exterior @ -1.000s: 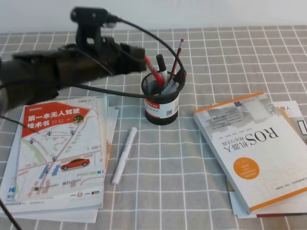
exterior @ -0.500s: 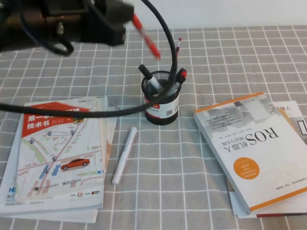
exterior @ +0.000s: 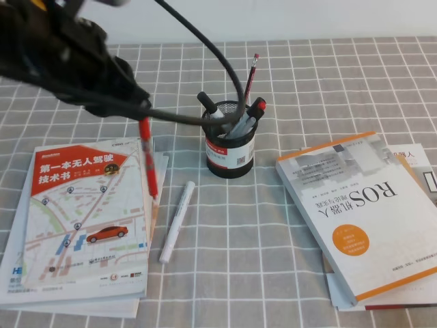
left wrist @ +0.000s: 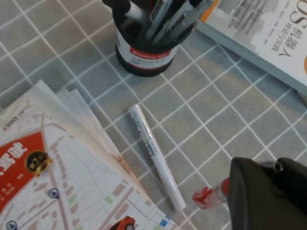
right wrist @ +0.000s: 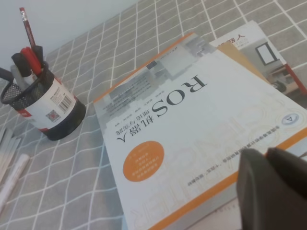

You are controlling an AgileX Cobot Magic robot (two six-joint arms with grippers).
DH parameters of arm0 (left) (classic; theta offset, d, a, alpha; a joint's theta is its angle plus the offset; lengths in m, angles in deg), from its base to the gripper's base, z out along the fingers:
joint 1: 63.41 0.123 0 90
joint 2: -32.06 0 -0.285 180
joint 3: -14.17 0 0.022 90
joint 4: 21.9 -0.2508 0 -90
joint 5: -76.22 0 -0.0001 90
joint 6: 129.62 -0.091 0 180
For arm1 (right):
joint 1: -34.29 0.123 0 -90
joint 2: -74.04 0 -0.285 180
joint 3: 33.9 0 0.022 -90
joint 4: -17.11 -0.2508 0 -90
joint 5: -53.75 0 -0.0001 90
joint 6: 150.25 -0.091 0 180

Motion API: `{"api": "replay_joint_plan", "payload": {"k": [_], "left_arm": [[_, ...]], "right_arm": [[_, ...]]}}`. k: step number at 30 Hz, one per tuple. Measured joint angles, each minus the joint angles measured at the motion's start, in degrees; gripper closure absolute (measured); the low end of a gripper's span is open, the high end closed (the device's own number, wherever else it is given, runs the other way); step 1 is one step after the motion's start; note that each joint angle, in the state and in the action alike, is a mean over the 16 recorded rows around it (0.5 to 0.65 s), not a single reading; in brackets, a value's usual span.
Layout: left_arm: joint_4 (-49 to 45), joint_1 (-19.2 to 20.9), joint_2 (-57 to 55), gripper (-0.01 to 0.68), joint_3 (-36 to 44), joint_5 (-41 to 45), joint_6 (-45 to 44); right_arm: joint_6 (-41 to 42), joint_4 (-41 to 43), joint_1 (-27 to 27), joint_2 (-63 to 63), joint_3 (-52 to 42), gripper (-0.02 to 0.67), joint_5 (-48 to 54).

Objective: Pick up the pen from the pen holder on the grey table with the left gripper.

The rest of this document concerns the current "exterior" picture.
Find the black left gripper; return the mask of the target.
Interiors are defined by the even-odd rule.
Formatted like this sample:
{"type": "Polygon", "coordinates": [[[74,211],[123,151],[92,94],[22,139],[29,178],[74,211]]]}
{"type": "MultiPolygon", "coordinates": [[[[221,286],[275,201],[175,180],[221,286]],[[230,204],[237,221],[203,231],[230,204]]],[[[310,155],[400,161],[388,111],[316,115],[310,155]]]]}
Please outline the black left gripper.
{"type": "Polygon", "coordinates": [[[104,96],[106,99],[113,98],[129,103],[130,109],[119,108],[114,105],[113,101],[104,105],[101,102],[86,101],[82,97],[58,94],[57,98],[69,105],[82,106],[86,111],[100,118],[111,116],[146,118],[145,111],[151,109],[150,94],[135,81],[131,65],[118,56],[112,56],[107,65],[107,71],[91,91],[104,96]]]}

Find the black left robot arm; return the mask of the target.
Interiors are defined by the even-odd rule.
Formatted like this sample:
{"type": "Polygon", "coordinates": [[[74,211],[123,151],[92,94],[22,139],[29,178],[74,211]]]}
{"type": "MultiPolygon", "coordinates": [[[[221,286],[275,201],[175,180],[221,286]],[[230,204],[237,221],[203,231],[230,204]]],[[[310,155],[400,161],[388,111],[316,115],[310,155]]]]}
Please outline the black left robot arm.
{"type": "Polygon", "coordinates": [[[82,1],[2,1],[1,76],[40,87],[106,118],[140,121],[152,108],[127,61],[110,54],[107,33],[80,18],[82,1]]]}

